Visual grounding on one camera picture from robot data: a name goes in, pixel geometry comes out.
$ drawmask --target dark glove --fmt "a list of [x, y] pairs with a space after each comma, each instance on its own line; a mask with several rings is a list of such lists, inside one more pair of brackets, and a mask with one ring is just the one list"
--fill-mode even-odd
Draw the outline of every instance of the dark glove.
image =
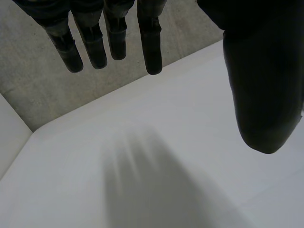
[[251, 148], [274, 153], [301, 119], [302, 0], [198, 0], [224, 32], [237, 123]]
[[[54, 43], [66, 67], [76, 73], [83, 69], [83, 63], [68, 26], [71, 10], [82, 41], [95, 69], [104, 68], [107, 58], [103, 34], [99, 27], [102, 11], [107, 27], [111, 55], [115, 60], [126, 56], [126, 29], [124, 17], [135, 0], [13, 0], [39, 25]], [[139, 0], [138, 22], [142, 37], [142, 48], [149, 74], [162, 70], [162, 55], [158, 16], [167, 0]]]

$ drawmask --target white panel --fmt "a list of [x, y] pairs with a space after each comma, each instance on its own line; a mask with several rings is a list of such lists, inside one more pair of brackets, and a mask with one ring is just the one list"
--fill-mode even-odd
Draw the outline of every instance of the white panel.
[[248, 148], [221, 45], [36, 131], [0, 181], [1, 227], [253, 227], [240, 208], [303, 169], [304, 123], [273, 155]]
[[32, 132], [0, 95], [0, 180]]

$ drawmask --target gray concrete surface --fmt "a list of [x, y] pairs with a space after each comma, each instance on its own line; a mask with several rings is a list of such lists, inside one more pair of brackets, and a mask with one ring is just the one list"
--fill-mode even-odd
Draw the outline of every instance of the gray concrete surface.
[[[70, 27], [84, 69], [70, 73], [45, 31], [10, 0], [0, 0], [0, 93], [31, 130], [147, 75], [136, 7], [126, 17], [127, 57], [111, 59], [95, 70], [73, 19]], [[160, 16], [163, 65], [175, 62], [222, 39], [222, 31], [195, 0], [168, 0]], [[103, 16], [101, 30], [105, 34]]]

